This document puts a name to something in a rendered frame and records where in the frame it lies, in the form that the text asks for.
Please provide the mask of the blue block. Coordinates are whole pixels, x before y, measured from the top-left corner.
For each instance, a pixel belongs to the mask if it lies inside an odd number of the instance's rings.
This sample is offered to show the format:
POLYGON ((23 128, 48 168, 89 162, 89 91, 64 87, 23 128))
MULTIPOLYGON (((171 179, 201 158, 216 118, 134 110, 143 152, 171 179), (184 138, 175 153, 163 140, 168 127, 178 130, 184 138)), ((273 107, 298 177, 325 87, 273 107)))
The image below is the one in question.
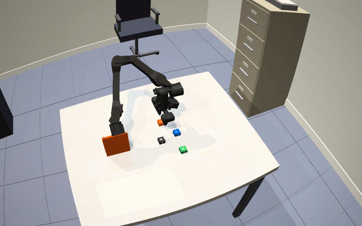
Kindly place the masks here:
POLYGON ((173 130, 173 134, 176 137, 176 136, 181 135, 181 132, 179 131, 179 129, 176 129, 176 130, 173 130))

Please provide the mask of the green block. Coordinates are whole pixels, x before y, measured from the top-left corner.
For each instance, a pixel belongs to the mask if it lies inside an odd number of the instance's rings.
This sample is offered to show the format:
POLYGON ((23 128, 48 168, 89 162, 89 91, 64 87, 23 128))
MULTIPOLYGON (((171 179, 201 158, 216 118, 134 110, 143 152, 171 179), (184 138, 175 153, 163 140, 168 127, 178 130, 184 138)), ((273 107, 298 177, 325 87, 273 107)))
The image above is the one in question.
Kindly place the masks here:
POLYGON ((179 147, 179 151, 181 154, 187 153, 187 148, 185 146, 179 147))

